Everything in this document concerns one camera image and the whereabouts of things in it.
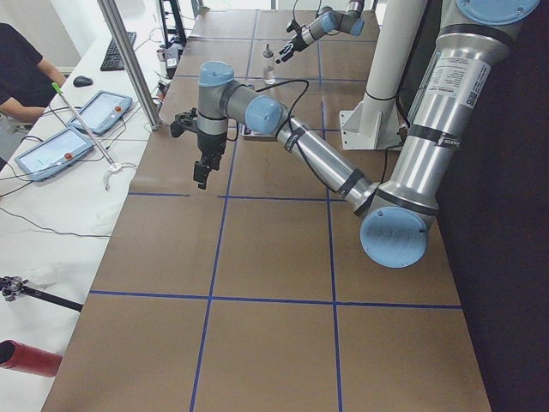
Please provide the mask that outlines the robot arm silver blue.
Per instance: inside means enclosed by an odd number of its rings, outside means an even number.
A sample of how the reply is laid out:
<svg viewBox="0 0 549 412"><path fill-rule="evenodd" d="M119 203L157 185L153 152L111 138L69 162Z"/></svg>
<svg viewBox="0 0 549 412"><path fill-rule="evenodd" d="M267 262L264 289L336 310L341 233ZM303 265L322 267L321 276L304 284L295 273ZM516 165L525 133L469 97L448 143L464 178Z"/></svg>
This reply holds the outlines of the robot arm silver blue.
<svg viewBox="0 0 549 412"><path fill-rule="evenodd" d="M346 33L359 36L365 25L362 12L365 2L349 1L345 12L339 12L329 6L321 7L314 21L300 25L295 16L289 21L286 31L294 32L293 37L286 42L275 59L277 64L286 62L295 52L302 52L325 35L332 32Z"/></svg>
<svg viewBox="0 0 549 412"><path fill-rule="evenodd" d="M505 59L535 1L445 1L434 52L407 118L397 130L398 88L424 16L423 1L391 1L383 19L362 101L340 114L344 149L396 149L389 179L373 182L289 108L246 87L225 63L204 63L198 106L190 129L201 159L194 179L204 188L224 152L234 120L275 138L301 158L330 190L362 218L361 245L369 258L389 268L419 261L435 221L437 188L474 110L492 67Z"/></svg>

